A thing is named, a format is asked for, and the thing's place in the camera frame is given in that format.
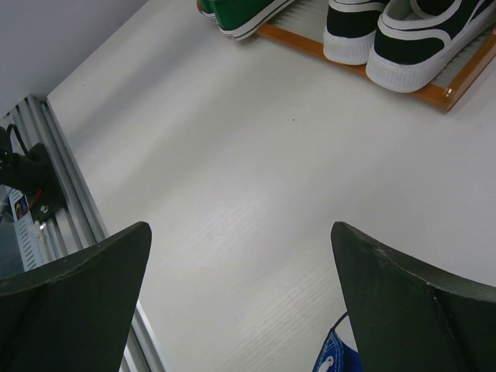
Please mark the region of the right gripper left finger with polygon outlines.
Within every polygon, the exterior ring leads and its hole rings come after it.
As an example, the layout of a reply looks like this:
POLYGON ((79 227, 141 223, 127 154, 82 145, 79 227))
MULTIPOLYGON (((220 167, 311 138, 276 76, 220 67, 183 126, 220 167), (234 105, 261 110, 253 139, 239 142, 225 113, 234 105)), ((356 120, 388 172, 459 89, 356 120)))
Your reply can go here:
POLYGON ((151 248, 137 222, 1 281, 3 371, 117 371, 151 248))

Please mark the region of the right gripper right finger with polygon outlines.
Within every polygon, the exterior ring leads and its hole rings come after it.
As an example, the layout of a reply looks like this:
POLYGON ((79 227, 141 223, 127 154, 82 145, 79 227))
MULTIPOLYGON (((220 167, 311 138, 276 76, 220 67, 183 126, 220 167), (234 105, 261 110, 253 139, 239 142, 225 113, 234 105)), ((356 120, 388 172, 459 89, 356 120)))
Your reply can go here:
POLYGON ((345 222, 331 244, 365 371, 493 371, 495 289, 345 222))

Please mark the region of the blue sneaker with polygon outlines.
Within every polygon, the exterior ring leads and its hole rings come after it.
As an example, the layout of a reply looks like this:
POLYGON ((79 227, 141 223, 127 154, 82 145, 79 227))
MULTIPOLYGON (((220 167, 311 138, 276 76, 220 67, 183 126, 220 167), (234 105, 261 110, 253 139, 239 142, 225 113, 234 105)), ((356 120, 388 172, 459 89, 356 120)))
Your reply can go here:
POLYGON ((358 351, 348 346, 336 331, 347 317, 345 312, 329 330, 312 372, 363 372, 358 351))

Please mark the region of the black white sneaker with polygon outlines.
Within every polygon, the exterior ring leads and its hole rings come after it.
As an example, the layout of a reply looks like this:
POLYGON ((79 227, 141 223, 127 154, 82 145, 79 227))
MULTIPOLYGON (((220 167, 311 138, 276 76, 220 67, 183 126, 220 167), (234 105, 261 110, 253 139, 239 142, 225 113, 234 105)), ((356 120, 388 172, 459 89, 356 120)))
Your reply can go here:
POLYGON ((331 0, 323 33, 323 54, 332 62, 359 66, 368 61, 377 21, 389 1, 331 0))
POLYGON ((494 1, 390 1, 377 21, 366 74, 390 91, 417 91, 493 23, 494 1))

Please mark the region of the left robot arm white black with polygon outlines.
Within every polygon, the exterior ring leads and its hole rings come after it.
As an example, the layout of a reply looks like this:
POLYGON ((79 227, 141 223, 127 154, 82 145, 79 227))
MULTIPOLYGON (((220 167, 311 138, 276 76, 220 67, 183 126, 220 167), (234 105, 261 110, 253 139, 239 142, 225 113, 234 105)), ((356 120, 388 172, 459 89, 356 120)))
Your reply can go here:
POLYGON ((47 160, 38 150, 44 149, 42 143, 36 144, 27 150, 15 124, 8 124, 1 128, 1 184, 31 194, 42 188, 49 177, 47 160), (15 136, 21 146, 23 154, 16 153, 12 148, 11 134, 15 136))

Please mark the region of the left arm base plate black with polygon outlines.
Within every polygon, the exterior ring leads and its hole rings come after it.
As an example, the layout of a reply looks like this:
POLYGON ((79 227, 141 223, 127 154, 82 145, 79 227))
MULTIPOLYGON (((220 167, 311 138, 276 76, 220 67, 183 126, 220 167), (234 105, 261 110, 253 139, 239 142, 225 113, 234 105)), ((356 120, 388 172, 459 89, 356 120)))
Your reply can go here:
POLYGON ((61 209, 65 208, 66 200, 59 180, 54 172, 35 191, 25 195, 27 200, 26 212, 29 212, 34 222, 40 224, 52 219, 61 209))

